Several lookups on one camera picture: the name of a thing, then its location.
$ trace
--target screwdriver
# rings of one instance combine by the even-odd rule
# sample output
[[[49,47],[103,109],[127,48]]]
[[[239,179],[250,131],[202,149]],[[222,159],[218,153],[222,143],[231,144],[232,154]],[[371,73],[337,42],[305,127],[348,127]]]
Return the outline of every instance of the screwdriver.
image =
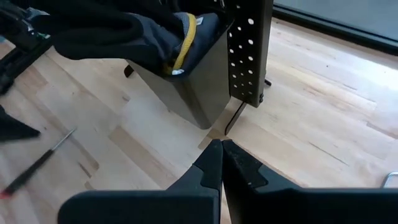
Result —
[[[48,159],[52,156],[56,149],[58,149],[62,143],[72,135],[72,133],[76,131],[76,128],[71,130],[61,141],[59,141],[53,148],[49,149],[46,153],[43,154],[40,159],[38,159],[33,165],[31,165],[28,169],[26,169],[21,175],[19,175],[14,181],[11,182],[8,187],[6,187],[0,193],[0,199],[10,198],[17,190],[19,190],[22,186],[24,186],[30,178],[33,177],[35,172],[44,165]]]

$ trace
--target yellow cord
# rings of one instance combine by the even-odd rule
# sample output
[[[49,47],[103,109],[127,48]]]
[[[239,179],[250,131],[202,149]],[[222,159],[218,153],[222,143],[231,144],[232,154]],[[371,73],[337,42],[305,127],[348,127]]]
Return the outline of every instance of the yellow cord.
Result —
[[[195,35],[197,33],[197,19],[194,15],[188,14],[189,18],[189,29],[187,36],[185,37],[184,41],[182,42],[182,47],[180,54],[178,55],[177,59],[175,60],[173,70],[178,70],[181,68],[182,64],[184,63],[185,56],[188,54],[189,48],[191,47],[193,40],[195,39]]]

